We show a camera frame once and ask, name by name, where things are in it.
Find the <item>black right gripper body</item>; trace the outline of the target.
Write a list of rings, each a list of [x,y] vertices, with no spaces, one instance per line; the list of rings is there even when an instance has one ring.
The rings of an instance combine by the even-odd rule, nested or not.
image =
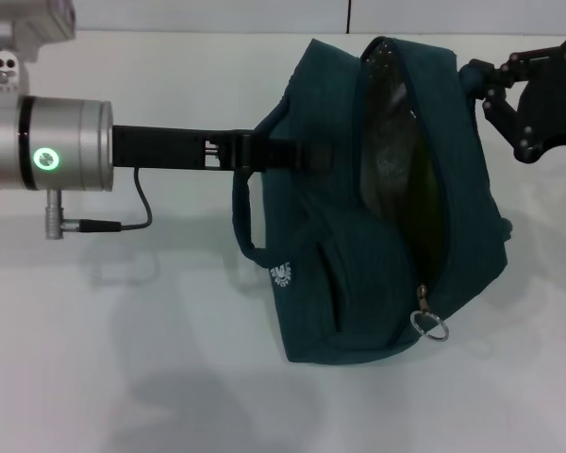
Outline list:
[[[566,146],[566,41],[514,54],[511,61],[516,79],[526,83],[517,108],[514,158],[532,164]]]

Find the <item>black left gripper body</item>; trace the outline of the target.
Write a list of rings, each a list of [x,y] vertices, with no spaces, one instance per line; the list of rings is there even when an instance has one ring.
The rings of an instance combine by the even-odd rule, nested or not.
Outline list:
[[[244,130],[114,126],[112,160],[119,168],[263,171],[263,138]]]

